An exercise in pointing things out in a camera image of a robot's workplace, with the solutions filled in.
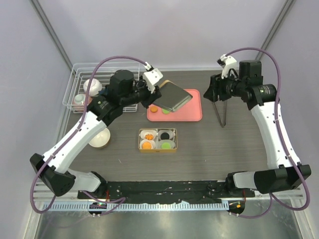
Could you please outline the black round cookie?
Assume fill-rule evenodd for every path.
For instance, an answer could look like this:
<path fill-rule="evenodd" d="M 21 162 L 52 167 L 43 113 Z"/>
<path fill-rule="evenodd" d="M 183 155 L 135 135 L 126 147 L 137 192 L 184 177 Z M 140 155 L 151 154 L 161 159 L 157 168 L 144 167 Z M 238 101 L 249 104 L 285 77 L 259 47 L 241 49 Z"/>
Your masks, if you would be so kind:
<path fill-rule="evenodd" d="M 164 132 L 160 135 L 161 140 L 170 139 L 170 135 L 167 132 Z"/>

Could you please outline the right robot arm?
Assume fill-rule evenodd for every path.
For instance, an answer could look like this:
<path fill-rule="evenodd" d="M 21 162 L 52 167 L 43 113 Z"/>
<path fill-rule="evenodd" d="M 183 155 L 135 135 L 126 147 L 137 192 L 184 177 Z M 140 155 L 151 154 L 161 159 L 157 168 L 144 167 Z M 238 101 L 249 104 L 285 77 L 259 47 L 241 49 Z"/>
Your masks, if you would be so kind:
<path fill-rule="evenodd" d="M 301 185 L 296 169 L 303 178 L 311 175 L 309 165 L 303 165 L 290 143 L 281 107 L 275 103 L 277 89 L 264 84 L 262 63 L 256 60 L 237 62 L 233 57 L 222 57 L 218 64 L 222 72 L 210 78 L 204 98 L 211 102 L 226 101 L 239 97 L 246 103 L 259 127 L 267 155 L 268 169 L 254 172 L 233 172 L 226 177 L 225 191 L 229 196 L 238 196 L 243 189 L 257 190 L 262 194 L 296 189 Z"/>

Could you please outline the orange swirl cookie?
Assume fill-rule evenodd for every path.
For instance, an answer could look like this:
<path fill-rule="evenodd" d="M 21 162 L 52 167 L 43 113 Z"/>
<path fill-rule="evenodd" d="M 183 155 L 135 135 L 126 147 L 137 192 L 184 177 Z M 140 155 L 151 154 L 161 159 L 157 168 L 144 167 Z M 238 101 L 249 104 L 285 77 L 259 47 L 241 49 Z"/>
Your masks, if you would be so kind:
<path fill-rule="evenodd" d="M 147 140 L 153 140 L 154 139 L 154 136 L 152 134 L 146 134 L 145 135 L 145 139 Z"/>

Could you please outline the silver tin lid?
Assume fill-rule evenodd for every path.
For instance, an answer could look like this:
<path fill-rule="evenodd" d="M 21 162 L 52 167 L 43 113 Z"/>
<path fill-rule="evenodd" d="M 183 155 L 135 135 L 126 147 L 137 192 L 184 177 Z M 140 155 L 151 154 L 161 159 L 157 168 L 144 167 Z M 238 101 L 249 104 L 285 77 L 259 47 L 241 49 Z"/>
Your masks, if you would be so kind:
<path fill-rule="evenodd" d="M 169 112 L 176 112 L 187 104 L 193 96 L 169 80 L 165 80 L 159 87 L 161 97 L 153 104 Z"/>

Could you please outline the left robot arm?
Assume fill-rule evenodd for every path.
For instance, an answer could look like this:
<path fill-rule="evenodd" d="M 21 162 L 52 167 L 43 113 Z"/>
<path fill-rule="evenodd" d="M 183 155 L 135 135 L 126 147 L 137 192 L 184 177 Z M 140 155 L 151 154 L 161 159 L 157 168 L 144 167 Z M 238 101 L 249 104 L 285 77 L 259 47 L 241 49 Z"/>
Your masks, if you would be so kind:
<path fill-rule="evenodd" d="M 87 191 L 100 199 L 106 181 L 96 172 L 83 173 L 69 168 L 75 157 L 101 131 L 123 114 L 127 106 L 141 103 L 148 108 L 161 97 L 157 82 L 163 77 L 158 69 L 143 73 L 139 80 L 129 70 L 118 70 L 109 84 L 95 96 L 75 125 L 54 147 L 43 155 L 34 154 L 30 163 L 42 182 L 60 197 L 70 190 Z"/>

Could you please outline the metal tongs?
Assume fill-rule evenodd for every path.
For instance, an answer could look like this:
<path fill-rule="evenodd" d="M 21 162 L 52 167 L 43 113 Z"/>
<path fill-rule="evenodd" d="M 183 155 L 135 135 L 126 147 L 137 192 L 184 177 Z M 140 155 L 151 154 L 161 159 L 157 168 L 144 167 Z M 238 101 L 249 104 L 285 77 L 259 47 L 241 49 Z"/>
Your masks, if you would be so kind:
<path fill-rule="evenodd" d="M 220 126 L 222 128 L 225 128 L 226 119 L 227 119 L 227 101 L 223 102 L 222 115 L 220 114 L 220 112 L 218 110 L 216 102 L 213 102 L 212 105 L 213 105 L 213 109 L 215 111 L 215 114 L 216 114 L 216 117 L 217 117 L 217 120 L 218 120 Z"/>

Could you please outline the large orange round cookie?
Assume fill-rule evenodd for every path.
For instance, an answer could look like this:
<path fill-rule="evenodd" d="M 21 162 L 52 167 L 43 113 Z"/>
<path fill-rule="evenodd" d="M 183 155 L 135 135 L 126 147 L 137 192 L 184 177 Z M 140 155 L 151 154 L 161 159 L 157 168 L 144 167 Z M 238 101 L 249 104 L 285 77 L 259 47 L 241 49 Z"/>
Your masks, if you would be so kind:
<path fill-rule="evenodd" d="M 142 149 L 152 149 L 152 148 L 153 148 L 153 146 L 149 141 L 143 142 Z"/>

